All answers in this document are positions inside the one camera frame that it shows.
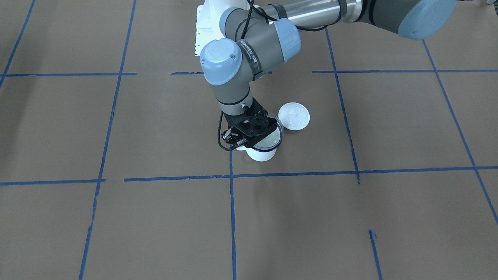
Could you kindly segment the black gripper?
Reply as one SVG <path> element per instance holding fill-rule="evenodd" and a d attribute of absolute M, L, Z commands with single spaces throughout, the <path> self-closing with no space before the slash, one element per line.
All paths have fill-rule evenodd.
<path fill-rule="evenodd" d="M 251 148 L 275 131 L 276 119 L 269 118 L 269 112 L 255 98 L 251 106 L 242 103 L 239 108 L 242 109 L 239 115 L 221 112 L 221 122 L 225 118 L 228 123 L 227 130 L 221 132 L 221 140 L 231 145 L 232 149 L 242 146 Z"/>

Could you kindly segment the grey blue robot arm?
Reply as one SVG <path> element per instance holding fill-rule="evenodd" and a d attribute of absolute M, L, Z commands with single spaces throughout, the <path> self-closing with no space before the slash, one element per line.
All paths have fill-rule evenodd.
<path fill-rule="evenodd" d="M 450 18 L 455 0 L 290 0 L 247 9 L 229 4 L 217 18 L 221 38 L 198 54 L 205 80 L 228 128 L 217 132 L 225 151 L 253 148 L 277 128 L 256 101 L 250 83 L 288 62 L 301 50 L 301 31 L 318 32 L 338 23 L 366 23 L 403 38 L 423 40 Z"/>

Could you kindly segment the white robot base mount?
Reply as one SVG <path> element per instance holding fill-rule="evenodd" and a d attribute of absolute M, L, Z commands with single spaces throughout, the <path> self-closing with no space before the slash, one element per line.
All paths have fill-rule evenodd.
<path fill-rule="evenodd" d="M 213 40 L 223 38 L 219 20 L 229 8 L 249 9 L 246 0 L 205 0 L 196 10 L 195 55 L 199 57 L 202 49 Z"/>

